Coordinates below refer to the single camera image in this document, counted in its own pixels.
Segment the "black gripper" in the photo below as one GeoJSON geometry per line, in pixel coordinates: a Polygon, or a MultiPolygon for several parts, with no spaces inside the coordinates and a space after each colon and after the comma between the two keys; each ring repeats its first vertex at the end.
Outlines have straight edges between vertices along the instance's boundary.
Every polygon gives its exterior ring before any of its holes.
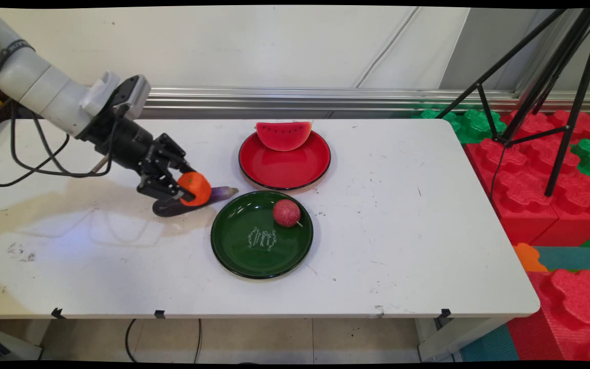
{"type": "Polygon", "coordinates": [[[137,192],[160,201],[184,199],[195,195],[180,186],[173,177],[163,175],[159,165],[180,173],[194,172],[185,159],[185,151],[166,133],[155,139],[135,121],[126,118],[95,118],[77,139],[95,145],[96,152],[107,156],[140,176],[137,192]]]}

